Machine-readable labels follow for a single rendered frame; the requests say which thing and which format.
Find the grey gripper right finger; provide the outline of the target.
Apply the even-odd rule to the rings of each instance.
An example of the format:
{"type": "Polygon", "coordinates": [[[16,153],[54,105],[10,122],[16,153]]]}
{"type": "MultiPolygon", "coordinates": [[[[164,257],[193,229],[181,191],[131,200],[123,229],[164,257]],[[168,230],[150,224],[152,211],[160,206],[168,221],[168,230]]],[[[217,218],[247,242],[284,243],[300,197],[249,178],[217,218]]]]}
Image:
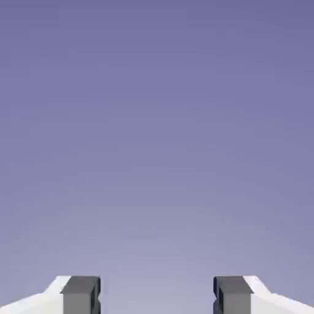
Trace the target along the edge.
{"type": "Polygon", "coordinates": [[[213,278],[213,314],[314,314],[314,306],[272,293],[255,275],[213,278]]]}

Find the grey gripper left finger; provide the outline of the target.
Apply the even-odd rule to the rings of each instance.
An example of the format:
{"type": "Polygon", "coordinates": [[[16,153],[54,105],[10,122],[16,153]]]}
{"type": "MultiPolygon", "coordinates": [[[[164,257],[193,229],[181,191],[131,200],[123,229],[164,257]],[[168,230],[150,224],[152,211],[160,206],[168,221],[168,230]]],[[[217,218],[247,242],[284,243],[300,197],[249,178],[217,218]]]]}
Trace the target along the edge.
{"type": "Polygon", "coordinates": [[[59,275],[37,294],[0,306],[0,314],[101,314],[101,278],[59,275]]]}

